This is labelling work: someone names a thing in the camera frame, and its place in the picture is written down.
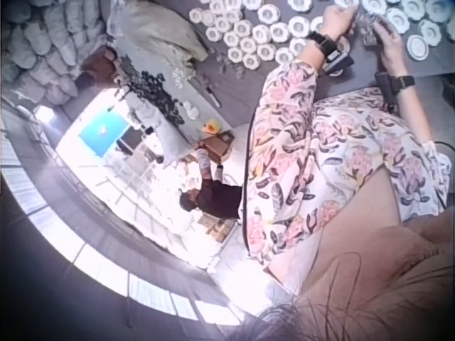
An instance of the black watch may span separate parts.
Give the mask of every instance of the black watch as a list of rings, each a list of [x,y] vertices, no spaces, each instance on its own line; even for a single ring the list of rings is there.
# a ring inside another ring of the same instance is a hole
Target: black watch
[[[328,36],[323,36],[319,32],[312,31],[306,39],[313,40],[316,42],[319,50],[321,50],[322,54],[324,55],[325,59],[327,62],[332,62],[335,60],[339,54],[341,54],[340,51],[338,51],[336,43]]]
[[[397,95],[401,90],[411,87],[412,85],[415,85],[415,80],[411,75],[401,77],[390,76],[390,86],[394,95]]]

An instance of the person in black shirt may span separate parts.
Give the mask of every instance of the person in black shirt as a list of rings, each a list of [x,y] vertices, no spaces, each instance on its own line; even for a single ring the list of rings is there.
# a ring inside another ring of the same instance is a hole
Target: person in black shirt
[[[202,184],[200,190],[192,189],[180,196],[180,206],[187,212],[198,208],[220,219],[239,219],[242,188],[222,183],[223,165],[218,165],[212,179],[210,159],[203,146],[196,149]]]

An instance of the black t-shirt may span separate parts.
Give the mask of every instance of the black t-shirt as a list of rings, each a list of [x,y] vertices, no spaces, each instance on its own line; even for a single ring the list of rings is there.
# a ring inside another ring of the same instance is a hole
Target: black t-shirt
[[[202,180],[196,203],[202,212],[220,219],[239,219],[242,188],[218,180]]]

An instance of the floral shirt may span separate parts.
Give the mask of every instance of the floral shirt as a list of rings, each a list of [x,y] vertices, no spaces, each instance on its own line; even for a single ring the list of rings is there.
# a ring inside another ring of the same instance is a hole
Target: floral shirt
[[[402,221],[438,215],[447,197],[450,160],[381,110],[379,89],[313,104],[316,78],[302,61],[272,71],[252,123],[244,233],[263,265],[327,224],[381,166]]]

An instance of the blue screen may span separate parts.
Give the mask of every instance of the blue screen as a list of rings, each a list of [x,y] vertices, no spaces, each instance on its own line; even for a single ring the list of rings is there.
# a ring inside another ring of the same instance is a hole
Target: blue screen
[[[129,123],[113,109],[107,109],[96,115],[80,132],[79,137],[99,157],[103,157],[112,144],[122,137]]]

